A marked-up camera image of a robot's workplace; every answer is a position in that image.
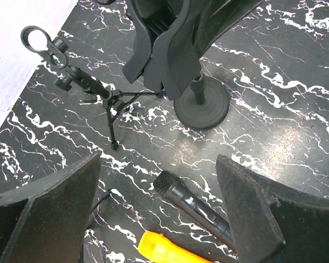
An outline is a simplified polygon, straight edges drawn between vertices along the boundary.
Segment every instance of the adjustment knob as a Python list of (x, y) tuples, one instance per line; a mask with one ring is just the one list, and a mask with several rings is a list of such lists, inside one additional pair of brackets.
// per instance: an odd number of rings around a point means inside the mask
[(86, 94), (83, 102), (84, 103), (96, 103), (96, 102), (98, 102), (98, 97), (94, 94)]
[(70, 78), (65, 77), (65, 78), (62, 79), (62, 80), (60, 80), (60, 79), (58, 78), (58, 79), (55, 81), (54, 84), (55, 84), (57, 87), (59, 87), (60, 89), (69, 92), (70, 89), (72, 88), (72, 86), (71, 86), (71, 82), (72, 82), (72, 80), (71, 80)]
[(126, 104), (124, 103), (123, 100), (117, 100), (114, 103), (114, 109), (115, 109), (115, 111), (120, 112), (124, 108), (125, 105)]

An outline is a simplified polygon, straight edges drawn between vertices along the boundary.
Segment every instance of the microphone holder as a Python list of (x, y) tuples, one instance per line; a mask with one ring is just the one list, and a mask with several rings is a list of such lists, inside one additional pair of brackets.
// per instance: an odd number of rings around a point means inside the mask
[[(41, 31), (47, 39), (47, 48), (48, 50), (35, 50), (29, 43), (28, 36), (32, 31), (39, 30)], [(111, 148), (114, 151), (118, 149), (118, 141), (115, 138), (115, 131), (113, 123), (120, 116), (125, 108), (130, 104), (136, 101), (140, 96), (164, 96), (164, 92), (122, 92), (118, 89), (110, 90), (108, 87), (104, 87), (101, 81), (94, 79), (90, 74), (81, 70), (80, 67), (72, 66), (68, 64), (68, 57), (65, 54), (69, 48), (67, 44), (59, 37), (56, 37), (53, 41), (51, 40), (49, 34), (46, 33), (43, 29), (37, 26), (28, 26), (22, 30), (21, 40), (23, 45), (30, 50), (31, 52), (37, 53), (40, 55), (44, 61), (50, 64), (53, 69), (56, 70), (65, 70), (66, 77), (63, 79), (58, 78), (55, 81), (55, 85), (60, 89), (68, 92), (72, 85), (71, 83), (76, 83), (79, 87), (82, 88), (82, 91), (85, 92), (84, 103), (96, 103), (98, 102), (98, 97), (102, 99), (102, 106), (106, 110), (108, 126), (111, 136)], [(124, 96), (132, 96), (129, 101), (124, 102), (121, 100)], [(117, 113), (112, 116), (111, 109), (114, 109)]]

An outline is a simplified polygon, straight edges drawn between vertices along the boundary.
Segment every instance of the round base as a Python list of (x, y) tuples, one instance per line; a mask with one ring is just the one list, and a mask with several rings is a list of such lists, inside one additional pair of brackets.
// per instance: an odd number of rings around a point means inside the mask
[(195, 130), (212, 129), (219, 125), (228, 114), (230, 96), (222, 83), (206, 77), (205, 103), (196, 103), (194, 92), (188, 88), (174, 101), (174, 110), (178, 119)]

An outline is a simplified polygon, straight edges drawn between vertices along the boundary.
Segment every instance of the black marble surface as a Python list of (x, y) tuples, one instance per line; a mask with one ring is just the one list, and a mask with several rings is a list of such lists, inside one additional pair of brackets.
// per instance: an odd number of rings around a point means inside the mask
[[(114, 88), (140, 91), (141, 82), (130, 85), (121, 71), (135, 36), (125, 8), (80, 0), (59, 35), (71, 64)], [(116, 122), (117, 152), (101, 105), (81, 103), (77, 87), (66, 93), (53, 86), (61, 72), (40, 64), (0, 129), (0, 192), (99, 152), (98, 197), (107, 188), (113, 194), (86, 232), (86, 263), (148, 262), (137, 252), (146, 230), (210, 261), (235, 257), (152, 186), (171, 170), (224, 215), (219, 154), (329, 199), (329, 0), (266, 1), (216, 41), (202, 64), (228, 87), (227, 119), (195, 132), (178, 122), (172, 102), (141, 98)]]

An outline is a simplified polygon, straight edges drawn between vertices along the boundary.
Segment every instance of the white wall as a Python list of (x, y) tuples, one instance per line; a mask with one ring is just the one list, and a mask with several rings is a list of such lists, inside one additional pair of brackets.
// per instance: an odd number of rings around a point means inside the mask
[(21, 43), (21, 30), (36, 25), (52, 39), (77, 0), (0, 1), (0, 126), (41, 61)]

